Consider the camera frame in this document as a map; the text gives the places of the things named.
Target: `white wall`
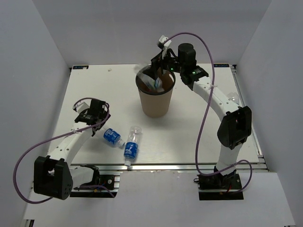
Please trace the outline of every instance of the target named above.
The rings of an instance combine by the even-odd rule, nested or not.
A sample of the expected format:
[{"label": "white wall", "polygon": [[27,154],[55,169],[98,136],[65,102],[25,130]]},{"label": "white wall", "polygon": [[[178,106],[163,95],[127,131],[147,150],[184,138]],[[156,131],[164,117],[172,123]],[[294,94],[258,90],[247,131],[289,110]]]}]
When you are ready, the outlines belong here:
[{"label": "white wall", "polygon": [[[33,0],[58,49],[73,64],[150,61],[161,35],[201,35],[216,62],[238,63],[271,0]],[[209,62],[195,38],[198,62]]]},{"label": "white wall", "polygon": [[274,0],[238,65],[266,162],[303,227],[303,1]]},{"label": "white wall", "polygon": [[[12,183],[13,168],[30,146],[51,136],[69,70],[31,0],[0,2],[0,201],[1,226],[17,227],[25,202]],[[18,172],[28,196],[38,148]]]}]

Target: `white tabletop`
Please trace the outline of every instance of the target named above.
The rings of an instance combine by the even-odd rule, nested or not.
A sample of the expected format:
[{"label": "white tabletop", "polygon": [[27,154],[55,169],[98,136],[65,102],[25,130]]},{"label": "white tabletop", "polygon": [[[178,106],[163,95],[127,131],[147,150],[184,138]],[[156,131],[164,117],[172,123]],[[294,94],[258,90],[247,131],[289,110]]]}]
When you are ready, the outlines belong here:
[{"label": "white tabletop", "polygon": [[[123,172],[113,198],[28,204],[39,227],[283,227],[294,225],[276,173],[254,173],[244,200],[199,201],[196,173]],[[242,183],[249,174],[240,173]],[[31,192],[37,201],[45,196]]]},{"label": "white tabletop", "polygon": [[[211,76],[211,65],[200,64]],[[143,130],[137,164],[192,164],[195,160],[197,134],[206,102],[185,86],[176,74],[168,113],[161,118],[147,117],[141,108],[135,84],[134,65],[90,65],[86,70],[72,70],[54,135],[70,131],[77,114],[72,105],[83,97],[95,97],[110,104],[107,125],[127,139],[132,125]],[[237,92],[230,68],[215,68],[215,84],[225,93]],[[200,163],[216,163],[220,153],[217,130],[220,121],[210,110],[199,147]],[[51,143],[54,149],[62,140]],[[111,148],[95,136],[87,140],[74,158],[74,164],[123,164],[123,150]],[[252,136],[243,145],[238,160],[258,162]]]}]

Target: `blue bottle label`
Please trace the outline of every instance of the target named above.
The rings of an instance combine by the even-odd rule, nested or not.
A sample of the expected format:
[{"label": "blue bottle label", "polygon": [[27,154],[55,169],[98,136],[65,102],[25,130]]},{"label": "blue bottle label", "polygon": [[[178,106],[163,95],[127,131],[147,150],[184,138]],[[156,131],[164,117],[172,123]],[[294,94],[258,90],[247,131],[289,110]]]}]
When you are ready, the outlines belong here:
[{"label": "blue bottle label", "polygon": [[106,132],[104,133],[103,137],[108,142],[115,145],[117,143],[117,141],[119,140],[120,135],[112,129],[107,129]]},{"label": "blue bottle label", "polygon": [[124,156],[127,158],[134,159],[137,155],[138,144],[128,142],[125,146]]}]

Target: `metal frame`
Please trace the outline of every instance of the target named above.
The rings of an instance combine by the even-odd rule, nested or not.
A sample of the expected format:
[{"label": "metal frame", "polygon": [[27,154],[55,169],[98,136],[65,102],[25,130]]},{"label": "metal frame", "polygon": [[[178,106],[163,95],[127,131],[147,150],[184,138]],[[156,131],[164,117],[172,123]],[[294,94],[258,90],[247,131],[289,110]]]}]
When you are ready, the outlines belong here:
[{"label": "metal frame", "polygon": [[[251,163],[253,172],[268,172],[265,160],[262,155],[258,156],[259,162],[258,163]],[[199,169],[203,170],[205,173],[211,173],[214,171],[214,166],[216,163],[213,164],[200,164]],[[115,175],[115,183],[114,183],[114,190],[111,192],[118,192],[120,186],[120,175],[125,171],[177,171],[179,173],[197,173],[195,165],[136,165],[134,164],[131,167],[126,167],[124,165],[95,165],[99,168],[100,174],[109,174]],[[245,173],[250,171],[250,166],[247,164],[239,164],[236,166],[236,169],[239,173]],[[74,192],[87,192],[88,189],[80,189],[73,190]]]},{"label": "metal frame", "polygon": [[[234,79],[235,84],[236,84],[236,88],[238,90],[239,98],[241,100],[242,105],[245,105],[246,102],[243,99],[243,96],[241,94],[241,90],[240,90],[240,87],[239,87],[239,84],[238,84],[238,81],[237,81],[237,70],[235,69],[234,66],[231,66],[231,70],[232,70],[233,79]],[[258,155],[263,155],[261,147],[260,147],[260,144],[259,144],[259,141],[258,141],[258,138],[257,138],[256,131],[255,131],[255,128],[254,128],[253,125],[252,125],[251,129],[252,129],[251,136],[253,137],[253,142],[254,142],[254,145],[255,145],[255,147],[256,147],[256,149],[258,151]]]}]

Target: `cable tie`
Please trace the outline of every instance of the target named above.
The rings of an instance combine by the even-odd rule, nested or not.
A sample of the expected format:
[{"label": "cable tie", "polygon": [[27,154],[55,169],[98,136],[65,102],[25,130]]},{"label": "cable tie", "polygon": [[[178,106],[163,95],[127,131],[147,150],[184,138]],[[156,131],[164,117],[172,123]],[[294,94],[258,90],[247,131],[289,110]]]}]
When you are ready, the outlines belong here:
[{"label": "cable tie", "polygon": [[218,87],[218,85],[216,85],[216,84],[212,85],[212,84],[211,84],[211,85],[209,86],[208,90],[212,89],[212,87],[215,88],[215,87]]},{"label": "cable tie", "polygon": [[73,133],[73,134],[79,134],[79,132],[76,131],[74,127],[72,127],[72,133]]}]

